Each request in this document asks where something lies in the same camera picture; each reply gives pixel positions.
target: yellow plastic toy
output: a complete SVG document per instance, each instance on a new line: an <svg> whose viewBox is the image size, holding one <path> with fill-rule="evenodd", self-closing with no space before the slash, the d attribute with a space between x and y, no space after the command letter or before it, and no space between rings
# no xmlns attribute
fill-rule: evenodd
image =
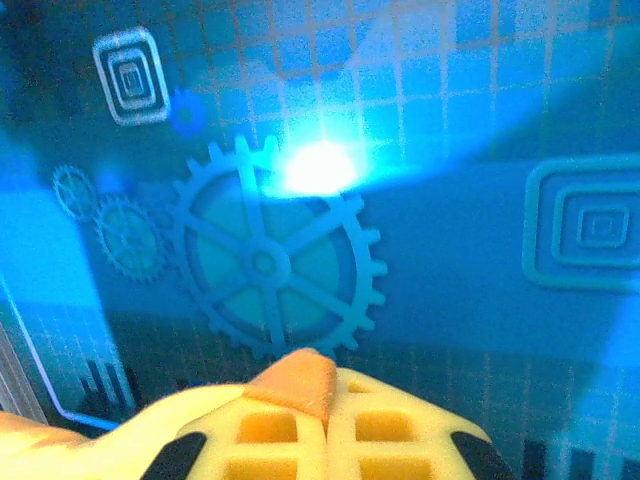
<svg viewBox="0 0 640 480"><path fill-rule="evenodd" d="M298 350L95 440L0 413L2 479L515 480L475 424Z"/></svg>

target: large gear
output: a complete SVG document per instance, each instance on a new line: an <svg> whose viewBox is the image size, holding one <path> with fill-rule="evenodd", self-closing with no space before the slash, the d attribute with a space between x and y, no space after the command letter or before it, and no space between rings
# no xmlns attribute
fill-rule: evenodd
<svg viewBox="0 0 640 480"><path fill-rule="evenodd" d="M176 88L171 97L169 123L174 132L185 137L193 137L207 124L206 110L200 98L190 90Z"/></svg>
<svg viewBox="0 0 640 480"><path fill-rule="evenodd" d="M166 265L165 242L149 214L137 203L108 196L95 216L98 242L109 262L123 275L151 282Z"/></svg>
<svg viewBox="0 0 640 480"><path fill-rule="evenodd" d="M98 206L98 196L87 175L63 164L53 172L53 191L62 209L77 222L88 222Z"/></svg>
<svg viewBox="0 0 640 480"><path fill-rule="evenodd" d="M364 206L362 198L318 200L322 203L320 214L315 208L306 208L305 203L288 203L298 209L304 207L304 215L310 215L311 221L299 222L282 238L275 238L266 220L282 222L286 215L267 217L265 212L272 205L261 198L264 189L260 185L261 173L273 175L278 170L275 165L280 155L275 137L268 137L263 150L256 152L238 137L235 153L227 155L212 143L209 156L210 162L204 166L189 160L191 178L186 183L174 182L178 200L170 213L176 265L185 289L208 318L210 329L226 333L235 346L248 346L256 358L265 354L279 357L302 346L331 356L341 345L356 349L355 331L374 328L367 316L369 306L385 302L384 295L374 289L373 279L387 273L386 264L372 260L369 250L379 241L379 232L363 230L358 221L357 214ZM236 183L229 188L232 179ZM224 218L216 225L216 217L221 214ZM238 218L246 219L245 232L234 226ZM346 235L353 261L338 261L335 244L329 239L337 230ZM327 272L335 267L340 273L344 264L355 266L353 282L349 282L354 285L350 285L347 300L327 292L322 285ZM306 278L299 273L304 265L311 265ZM213 282L211 277L220 281ZM301 307L299 297L313 303ZM252 303L258 303L260 309L251 310ZM318 311L323 318L329 313L334 321L306 325Z"/></svg>

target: small gear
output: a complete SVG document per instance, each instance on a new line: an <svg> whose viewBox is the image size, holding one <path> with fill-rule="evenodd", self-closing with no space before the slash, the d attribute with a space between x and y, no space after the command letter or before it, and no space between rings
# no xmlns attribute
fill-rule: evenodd
<svg viewBox="0 0 640 480"><path fill-rule="evenodd" d="M255 152L238 137L227 155L212 143L209 156L206 165L191 159L189 181L174 182L178 200L170 213L176 266L210 329L248 346L257 359L302 346L330 356L341 345L356 349L355 331L374 328L369 306L385 302L373 280L387 273L370 253L379 232L358 221L362 198L318 199L322 205L314 207L290 202L292 211L276 213L262 198L260 176L278 171L275 137ZM337 230L350 245L350 261L338 258L329 238ZM343 283L348 294L332 291Z"/></svg>
<svg viewBox="0 0 640 480"><path fill-rule="evenodd" d="M200 98L190 90L176 89L171 97L171 128L185 137L198 134L207 123L206 110Z"/></svg>
<svg viewBox="0 0 640 480"><path fill-rule="evenodd" d="M149 214L123 197L106 197L95 216L98 242L126 277L151 282L166 265L164 239Z"/></svg>
<svg viewBox="0 0 640 480"><path fill-rule="evenodd" d="M98 207L98 197L89 177L73 165L63 164L53 172L53 190L63 210L78 222L88 222Z"/></svg>

